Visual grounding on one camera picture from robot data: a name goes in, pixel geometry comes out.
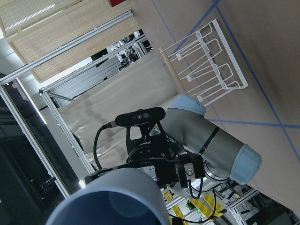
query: red object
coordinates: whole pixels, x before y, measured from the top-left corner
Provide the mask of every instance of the red object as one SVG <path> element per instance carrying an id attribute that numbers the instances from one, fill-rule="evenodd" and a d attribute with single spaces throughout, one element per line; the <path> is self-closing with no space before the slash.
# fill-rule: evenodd
<path id="1" fill-rule="evenodd" d="M 111 7 L 114 7 L 122 2 L 124 2 L 125 0 L 109 0 L 109 4 L 111 5 Z"/>

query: beige fabric sheet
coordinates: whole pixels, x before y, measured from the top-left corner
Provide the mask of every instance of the beige fabric sheet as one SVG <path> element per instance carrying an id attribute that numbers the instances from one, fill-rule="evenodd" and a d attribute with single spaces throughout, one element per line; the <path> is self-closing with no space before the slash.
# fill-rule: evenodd
<path id="1" fill-rule="evenodd" d="M 97 130 L 122 113 L 164 104 L 177 95 L 169 75 L 156 54 L 150 52 L 107 81 L 59 108 L 71 132 L 81 141 L 89 161 Z M 124 163 L 126 132 L 120 127 L 100 134 L 97 153 L 103 167 Z"/>

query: dish rack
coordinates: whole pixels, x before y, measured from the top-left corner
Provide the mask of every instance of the dish rack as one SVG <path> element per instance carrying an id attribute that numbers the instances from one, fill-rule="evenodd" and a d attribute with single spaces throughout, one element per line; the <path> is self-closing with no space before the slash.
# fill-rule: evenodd
<path id="1" fill-rule="evenodd" d="M 248 86 L 217 20 L 166 49 L 161 47 L 160 53 L 177 90 L 204 106 Z"/>

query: bolt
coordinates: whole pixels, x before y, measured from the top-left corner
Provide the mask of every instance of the bolt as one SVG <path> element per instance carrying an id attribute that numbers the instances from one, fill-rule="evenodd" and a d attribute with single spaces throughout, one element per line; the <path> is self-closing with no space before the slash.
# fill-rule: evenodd
<path id="1" fill-rule="evenodd" d="M 187 169 L 187 175 L 188 176 L 191 176 L 191 175 L 193 175 L 194 174 L 194 170 L 192 169 L 192 168 L 188 168 Z"/>

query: black strap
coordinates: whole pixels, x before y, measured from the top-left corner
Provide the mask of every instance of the black strap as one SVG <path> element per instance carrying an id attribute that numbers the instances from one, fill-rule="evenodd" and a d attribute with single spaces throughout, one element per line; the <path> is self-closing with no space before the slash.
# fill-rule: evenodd
<path id="1" fill-rule="evenodd" d="M 218 130 L 220 128 L 216 127 L 213 132 L 211 133 L 210 137 L 206 140 L 206 142 L 204 143 L 204 145 L 202 146 L 202 148 L 199 151 L 199 154 L 202 155 L 204 153 L 204 151 L 207 149 L 208 145 L 211 143 L 212 139 L 216 136 Z"/>

